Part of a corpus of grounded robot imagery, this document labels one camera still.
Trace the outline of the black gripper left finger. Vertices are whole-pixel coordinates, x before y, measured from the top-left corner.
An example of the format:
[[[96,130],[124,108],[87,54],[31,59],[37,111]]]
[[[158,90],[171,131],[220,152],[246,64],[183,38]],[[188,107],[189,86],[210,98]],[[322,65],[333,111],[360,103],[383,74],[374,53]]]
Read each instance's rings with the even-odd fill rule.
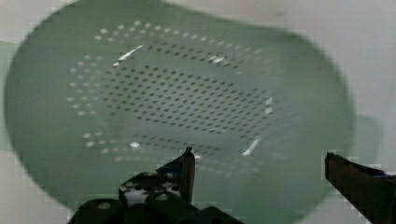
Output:
[[[191,202],[195,178],[195,156],[187,147],[177,158],[157,168],[133,176],[119,187],[119,200],[128,207],[144,203],[154,193],[173,193]]]

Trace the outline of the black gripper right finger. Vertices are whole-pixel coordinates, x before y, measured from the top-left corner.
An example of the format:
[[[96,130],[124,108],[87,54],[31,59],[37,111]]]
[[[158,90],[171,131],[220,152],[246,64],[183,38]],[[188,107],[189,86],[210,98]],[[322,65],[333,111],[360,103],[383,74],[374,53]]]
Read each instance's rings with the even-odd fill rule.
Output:
[[[326,179],[372,224],[395,224],[395,175],[328,153]]]

